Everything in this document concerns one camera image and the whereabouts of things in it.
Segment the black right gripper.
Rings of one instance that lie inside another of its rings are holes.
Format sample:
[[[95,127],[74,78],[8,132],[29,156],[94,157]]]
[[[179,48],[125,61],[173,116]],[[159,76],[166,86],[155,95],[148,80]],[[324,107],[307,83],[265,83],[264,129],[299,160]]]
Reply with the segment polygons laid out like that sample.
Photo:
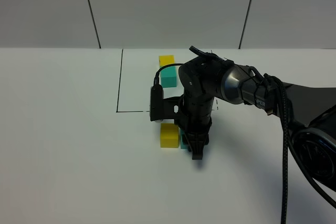
[[[182,95],[163,100],[165,119],[173,119],[185,133],[192,160],[202,160],[204,146],[209,143],[212,124],[212,96]]]

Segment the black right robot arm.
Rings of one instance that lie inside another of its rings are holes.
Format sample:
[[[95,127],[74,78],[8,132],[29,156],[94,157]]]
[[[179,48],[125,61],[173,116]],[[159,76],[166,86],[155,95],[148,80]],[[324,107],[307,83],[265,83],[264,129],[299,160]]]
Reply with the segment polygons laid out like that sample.
[[[282,144],[282,207],[288,198],[288,155],[292,155],[310,185],[332,206],[322,189],[335,190],[335,88],[310,88],[260,74],[215,54],[178,64],[184,92],[164,98],[158,79],[150,100],[151,121],[172,119],[185,132],[193,159],[202,159],[212,125],[215,98],[253,105],[280,118]]]

